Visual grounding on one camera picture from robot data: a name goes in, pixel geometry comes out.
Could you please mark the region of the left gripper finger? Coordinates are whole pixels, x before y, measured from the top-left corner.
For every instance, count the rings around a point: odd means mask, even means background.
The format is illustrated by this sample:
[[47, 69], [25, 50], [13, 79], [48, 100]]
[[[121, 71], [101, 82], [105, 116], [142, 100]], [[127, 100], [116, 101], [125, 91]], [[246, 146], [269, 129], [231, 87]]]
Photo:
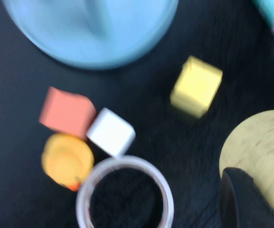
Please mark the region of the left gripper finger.
[[223, 228], [274, 228], [274, 209], [240, 168], [222, 172], [219, 214]]

